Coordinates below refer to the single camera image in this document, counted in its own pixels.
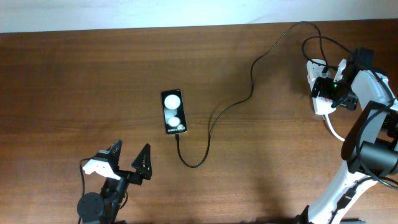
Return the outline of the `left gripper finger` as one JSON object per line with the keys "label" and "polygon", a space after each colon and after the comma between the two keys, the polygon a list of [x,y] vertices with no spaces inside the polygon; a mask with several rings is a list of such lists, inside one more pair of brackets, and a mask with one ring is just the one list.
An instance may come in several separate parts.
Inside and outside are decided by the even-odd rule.
{"label": "left gripper finger", "polygon": [[150,144],[146,144],[131,164],[132,168],[142,179],[150,180],[152,177],[152,165],[150,159]]}
{"label": "left gripper finger", "polygon": [[112,146],[107,150],[100,150],[95,155],[95,160],[107,162],[113,171],[119,169],[119,157],[121,154],[122,140],[118,139]]}

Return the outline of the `black Samsung flip phone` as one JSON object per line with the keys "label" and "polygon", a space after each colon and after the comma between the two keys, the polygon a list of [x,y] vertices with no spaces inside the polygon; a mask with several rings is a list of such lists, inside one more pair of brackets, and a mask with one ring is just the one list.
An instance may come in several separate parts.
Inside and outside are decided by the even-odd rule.
{"label": "black Samsung flip phone", "polygon": [[161,93],[161,99],[166,134],[186,133],[188,128],[181,90],[174,89],[163,91]]}

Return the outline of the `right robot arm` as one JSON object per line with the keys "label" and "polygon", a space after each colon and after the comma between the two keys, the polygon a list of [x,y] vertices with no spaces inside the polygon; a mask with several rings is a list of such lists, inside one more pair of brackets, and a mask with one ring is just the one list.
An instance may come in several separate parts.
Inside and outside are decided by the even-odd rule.
{"label": "right robot arm", "polygon": [[314,110],[327,117],[341,106],[362,112],[343,140],[340,169],[323,195],[297,215],[294,223],[342,223],[365,191],[387,184],[397,173],[397,99],[383,70],[373,67],[374,52],[356,49],[332,77],[326,62],[307,62]]}

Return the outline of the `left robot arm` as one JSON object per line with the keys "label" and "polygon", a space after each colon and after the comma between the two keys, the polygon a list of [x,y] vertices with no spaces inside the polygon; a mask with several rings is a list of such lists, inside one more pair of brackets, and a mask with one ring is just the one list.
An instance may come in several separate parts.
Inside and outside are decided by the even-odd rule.
{"label": "left robot arm", "polygon": [[[120,209],[127,200],[129,185],[141,185],[152,177],[150,144],[145,144],[131,166],[135,171],[121,170],[119,158],[122,140],[117,140],[106,150],[98,151],[93,157],[79,162],[82,193],[76,209],[78,223],[115,223]],[[99,193],[85,192],[84,175],[96,173],[105,178]]]}

